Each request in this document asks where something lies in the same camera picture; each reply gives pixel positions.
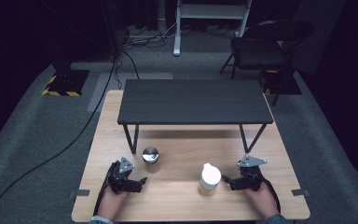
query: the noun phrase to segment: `light wood tabletop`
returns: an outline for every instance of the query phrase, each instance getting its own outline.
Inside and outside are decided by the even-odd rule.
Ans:
[[[89,158],[79,189],[89,196],[77,196],[72,213],[75,222],[92,218],[98,193],[112,162],[126,157],[135,165],[129,179],[147,176],[142,192],[132,193],[115,221],[204,221],[257,220],[262,217],[246,196],[233,191],[222,179],[212,196],[198,191],[204,163],[217,167],[222,175],[240,177],[237,162],[244,156],[238,125],[143,125],[138,152],[131,154],[121,125],[117,124],[123,91],[109,91],[97,125]],[[260,125],[246,125],[247,141],[252,141]],[[159,152],[156,173],[148,173],[142,158],[147,147]],[[275,188],[287,219],[306,219],[310,210],[300,189],[275,123],[267,126],[250,156],[266,160],[260,165],[263,176]]]

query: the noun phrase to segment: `chair backrest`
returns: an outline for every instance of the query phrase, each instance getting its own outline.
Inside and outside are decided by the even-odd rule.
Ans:
[[[242,38],[287,41],[306,39],[313,33],[308,21],[263,21],[249,27]]]

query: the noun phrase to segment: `table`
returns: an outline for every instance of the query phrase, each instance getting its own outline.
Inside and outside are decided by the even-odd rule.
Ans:
[[[241,28],[236,35],[242,36],[252,5],[252,0],[246,0],[244,5],[234,6],[182,4],[181,2],[181,0],[178,0],[176,6],[176,35],[173,46],[173,56],[180,55],[182,18],[241,20]]]
[[[139,125],[239,125],[249,153],[267,124],[274,121],[257,80],[128,80],[117,123],[123,125],[131,152],[136,153]],[[133,142],[128,125],[135,125]],[[248,147],[243,124],[260,124]]]
[[[147,176],[141,193],[133,193],[124,203],[116,221],[202,221],[255,220],[257,214],[248,199],[230,190],[222,180],[212,197],[198,193],[204,163],[218,167],[223,175],[238,176],[237,160],[244,152],[241,135],[234,125],[146,125],[140,132],[139,148],[154,146],[160,152],[160,170],[149,174],[143,167],[142,153],[131,154],[121,125],[117,124],[123,91],[109,91],[97,125],[89,158],[79,189],[89,190],[88,196],[78,195],[72,212],[76,222],[92,217],[104,177],[111,163],[122,156],[135,169],[130,178]],[[246,125],[248,136],[257,133],[259,125]],[[284,148],[275,123],[268,125],[252,151],[252,156],[268,161],[260,169],[281,201],[282,214],[289,219],[305,219],[310,210],[300,189],[296,174]]]

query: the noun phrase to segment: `black table leg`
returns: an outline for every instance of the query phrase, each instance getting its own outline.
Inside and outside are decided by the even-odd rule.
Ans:
[[[136,145],[138,144],[138,133],[139,133],[139,125],[135,125],[135,135],[133,136],[133,143],[131,141],[131,136],[129,132],[129,128],[127,127],[127,124],[123,124],[124,127],[124,133],[126,133],[127,141],[129,142],[130,150],[132,154],[136,153]]]
[[[255,145],[255,142],[260,137],[261,133],[264,131],[264,129],[266,127],[267,127],[267,124],[261,125],[260,130],[258,130],[257,134],[255,135],[255,139],[253,140],[252,144],[248,147],[248,144],[246,143],[245,132],[243,131],[242,124],[240,124],[241,137],[242,137],[243,147],[245,148],[245,153],[251,152],[252,148]]]

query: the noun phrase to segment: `human hand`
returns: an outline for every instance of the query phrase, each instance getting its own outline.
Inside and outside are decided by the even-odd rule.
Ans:
[[[130,193],[127,191],[122,191],[119,194],[115,194],[112,191],[112,188],[108,186],[103,192],[103,197],[101,199],[100,206],[98,207],[97,215],[113,220],[120,210],[124,200],[129,195]]]
[[[241,191],[251,199],[255,209],[257,209],[265,220],[279,214],[275,199],[266,183],[262,182],[257,191],[253,191],[252,189],[242,189]]]

